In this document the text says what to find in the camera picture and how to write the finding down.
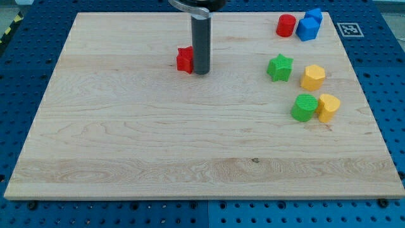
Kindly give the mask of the black robot arm flange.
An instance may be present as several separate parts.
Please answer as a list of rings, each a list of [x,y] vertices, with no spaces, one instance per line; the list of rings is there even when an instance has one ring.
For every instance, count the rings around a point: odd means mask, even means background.
[[[202,18],[209,18],[222,9],[227,0],[168,0],[174,8]]]

